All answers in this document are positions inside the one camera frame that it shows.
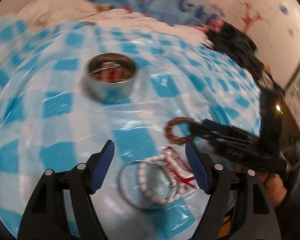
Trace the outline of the person's right hand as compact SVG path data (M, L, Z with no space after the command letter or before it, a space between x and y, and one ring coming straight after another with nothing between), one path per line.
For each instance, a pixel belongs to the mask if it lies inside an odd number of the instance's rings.
M280 176L268 171L256 172L255 174L263 183L272 205L274 207L279 206L287 194L287 190Z

